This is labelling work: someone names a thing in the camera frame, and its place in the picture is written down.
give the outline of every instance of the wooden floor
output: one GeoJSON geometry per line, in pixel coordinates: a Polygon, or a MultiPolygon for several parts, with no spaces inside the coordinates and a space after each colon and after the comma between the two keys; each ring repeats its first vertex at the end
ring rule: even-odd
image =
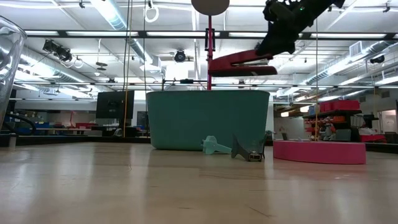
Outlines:
{"type": "Polygon", "coordinates": [[[0,223],[397,223],[398,156],[339,166],[78,143],[0,152],[0,223]]]}

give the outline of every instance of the metal pole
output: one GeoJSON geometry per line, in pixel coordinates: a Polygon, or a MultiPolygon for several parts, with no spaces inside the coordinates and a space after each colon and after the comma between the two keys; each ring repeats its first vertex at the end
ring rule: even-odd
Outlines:
{"type": "MultiPolygon", "coordinates": [[[[213,60],[213,29],[211,25],[211,16],[209,16],[209,51],[207,54],[207,69],[210,68],[210,63],[213,60]]],[[[207,74],[207,90],[211,90],[211,75],[207,74]]]]}

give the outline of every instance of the teal plastic piece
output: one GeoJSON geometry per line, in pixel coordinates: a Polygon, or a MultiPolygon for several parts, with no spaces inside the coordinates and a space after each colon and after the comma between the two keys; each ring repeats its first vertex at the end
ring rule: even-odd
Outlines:
{"type": "Polygon", "coordinates": [[[234,134],[251,149],[266,133],[269,95],[260,90],[150,92],[150,142],[156,149],[202,151],[207,136],[232,148],[234,134]]]}
{"type": "Polygon", "coordinates": [[[203,141],[203,152],[206,155],[212,155],[216,151],[230,154],[232,149],[230,147],[218,144],[216,137],[207,136],[206,140],[203,141]]]}

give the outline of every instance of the pink round base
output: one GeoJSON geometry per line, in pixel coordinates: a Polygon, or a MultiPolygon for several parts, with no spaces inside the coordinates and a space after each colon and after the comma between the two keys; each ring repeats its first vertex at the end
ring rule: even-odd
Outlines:
{"type": "Polygon", "coordinates": [[[274,158],[324,164],[365,164],[366,146],[351,142],[274,141],[274,158]]]}

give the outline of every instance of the monitor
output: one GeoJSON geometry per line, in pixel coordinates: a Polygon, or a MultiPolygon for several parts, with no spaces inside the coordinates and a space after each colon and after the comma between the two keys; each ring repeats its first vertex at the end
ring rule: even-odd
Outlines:
{"type": "MultiPolygon", "coordinates": [[[[123,119],[125,99],[125,91],[98,93],[96,118],[123,119]]],[[[132,119],[133,107],[134,91],[128,91],[126,119],[132,119]]]]}

